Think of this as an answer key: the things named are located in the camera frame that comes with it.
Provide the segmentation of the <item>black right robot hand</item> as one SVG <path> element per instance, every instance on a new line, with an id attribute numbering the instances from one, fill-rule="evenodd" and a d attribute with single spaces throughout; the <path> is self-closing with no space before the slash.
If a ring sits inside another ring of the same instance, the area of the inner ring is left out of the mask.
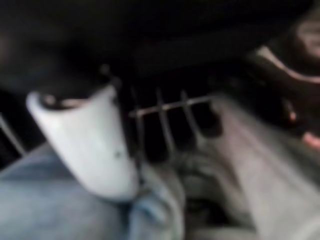
<path id="1" fill-rule="evenodd" d="M 130 200 L 139 189 L 118 77 L 165 41 L 224 36 L 252 15 L 243 0 L 3 0 L 0 87 L 25 94 L 48 141 L 91 193 Z"/>

